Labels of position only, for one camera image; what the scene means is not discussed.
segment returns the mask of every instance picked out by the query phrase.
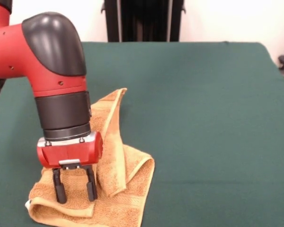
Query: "black stand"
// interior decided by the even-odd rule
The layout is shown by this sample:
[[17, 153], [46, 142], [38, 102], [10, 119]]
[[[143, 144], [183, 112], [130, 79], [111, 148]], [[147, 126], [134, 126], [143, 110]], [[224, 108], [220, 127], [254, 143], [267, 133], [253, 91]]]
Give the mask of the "black stand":
[[184, 0], [104, 0], [103, 10], [109, 42], [179, 41]]

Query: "towel fold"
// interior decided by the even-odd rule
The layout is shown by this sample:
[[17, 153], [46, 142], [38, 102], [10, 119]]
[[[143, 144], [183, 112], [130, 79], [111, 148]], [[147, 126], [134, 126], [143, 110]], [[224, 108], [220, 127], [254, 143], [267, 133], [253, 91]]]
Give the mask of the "towel fold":
[[149, 154], [122, 142], [119, 110], [126, 91], [118, 89], [91, 105], [91, 128], [101, 132], [104, 141], [102, 158], [92, 166], [97, 176], [98, 199], [88, 200], [83, 169], [61, 170], [68, 200], [59, 204], [52, 170], [43, 168], [27, 205], [34, 221], [57, 227], [141, 226], [155, 164]]

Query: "black joint cover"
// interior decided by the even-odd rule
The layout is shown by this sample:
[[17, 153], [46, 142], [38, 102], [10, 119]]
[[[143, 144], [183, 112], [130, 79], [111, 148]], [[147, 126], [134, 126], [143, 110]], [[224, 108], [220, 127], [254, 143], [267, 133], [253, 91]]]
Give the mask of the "black joint cover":
[[6, 8], [9, 13], [12, 13], [13, 0], [0, 0], [0, 5]]
[[22, 22], [22, 31], [35, 57], [49, 71], [68, 77], [86, 75], [81, 40], [66, 16], [55, 12], [35, 15]]

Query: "red gripper housing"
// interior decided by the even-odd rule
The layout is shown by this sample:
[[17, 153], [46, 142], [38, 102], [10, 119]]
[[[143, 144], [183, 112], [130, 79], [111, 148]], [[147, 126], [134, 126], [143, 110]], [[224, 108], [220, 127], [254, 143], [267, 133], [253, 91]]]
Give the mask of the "red gripper housing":
[[91, 142], [37, 147], [39, 161], [45, 168], [60, 168], [59, 161], [79, 159], [80, 165], [98, 163], [102, 157], [103, 140], [99, 132]]

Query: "black metal frame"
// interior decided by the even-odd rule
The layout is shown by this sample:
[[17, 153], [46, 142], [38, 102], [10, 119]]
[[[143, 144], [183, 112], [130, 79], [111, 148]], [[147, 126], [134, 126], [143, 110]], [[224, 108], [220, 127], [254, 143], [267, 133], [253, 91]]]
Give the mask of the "black metal frame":
[[119, 42], [117, 0], [104, 0], [107, 38], [109, 42]]
[[[184, 0], [173, 0], [172, 3], [172, 15], [171, 15], [171, 25], [170, 25], [170, 38], [171, 42], [178, 42], [180, 35], [180, 25], [181, 25], [181, 14], [183, 10]], [[106, 29], [107, 38], [109, 42], [119, 42], [119, 24], [118, 24], [118, 9], [117, 0], [104, 0], [105, 13], [106, 13]], [[121, 20], [122, 20], [122, 42], [136, 42], [135, 37], [126, 37], [128, 31], [134, 32], [135, 28], [130, 26], [130, 21], [126, 21], [129, 17], [134, 20], [130, 15], [129, 10], [126, 7], [121, 6]], [[167, 15], [162, 14], [161, 19], [166, 20], [166, 23], [161, 26], [160, 35], [158, 36], [160, 41], [167, 41], [165, 38], [167, 36]]]

